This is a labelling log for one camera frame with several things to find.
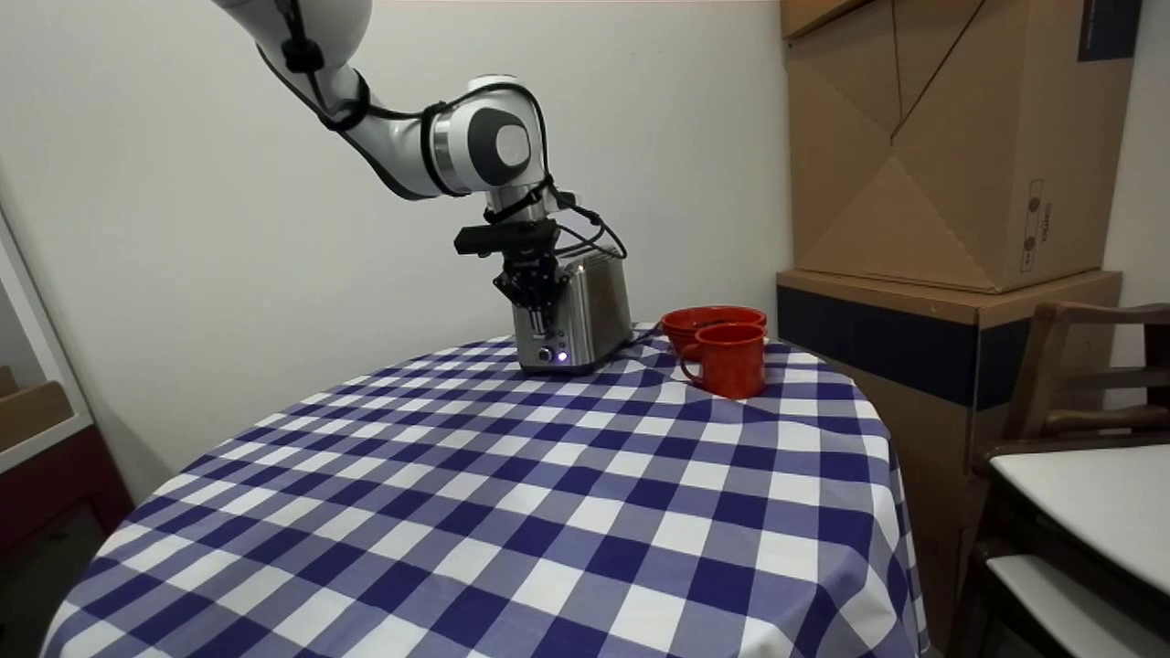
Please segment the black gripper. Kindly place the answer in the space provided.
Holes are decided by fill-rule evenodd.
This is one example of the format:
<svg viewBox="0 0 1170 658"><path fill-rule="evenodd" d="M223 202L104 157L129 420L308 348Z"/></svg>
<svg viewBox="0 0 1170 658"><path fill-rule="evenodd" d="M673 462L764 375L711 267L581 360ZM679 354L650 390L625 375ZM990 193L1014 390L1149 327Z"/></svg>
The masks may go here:
<svg viewBox="0 0 1170 658"><path fill-rule="evenodd" d="M497 275L500 289L513 289L513 304L530 304L527 289L538 289L538 299L555 299L555 237L559 227L553 219L520 219L520 225L491 225L491 227L462 227L453 250L462 258L500 258L505 267Z"/></svg>

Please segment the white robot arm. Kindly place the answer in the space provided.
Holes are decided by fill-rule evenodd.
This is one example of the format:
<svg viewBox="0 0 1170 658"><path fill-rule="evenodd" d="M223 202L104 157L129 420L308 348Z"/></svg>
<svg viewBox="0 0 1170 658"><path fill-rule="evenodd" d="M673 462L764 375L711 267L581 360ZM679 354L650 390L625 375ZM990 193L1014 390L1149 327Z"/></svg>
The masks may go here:
<svg viewBox="0 0 1170 658"><path fill-rule="evenodd" d="M555 275L553 172L541 104L508 76L467 86L421 109L383 108L351 66L372 0L213 0L262 66L406 202L485 199L485 225L458 253L505 258L497 289L514 306L548 304Z"/></svg>

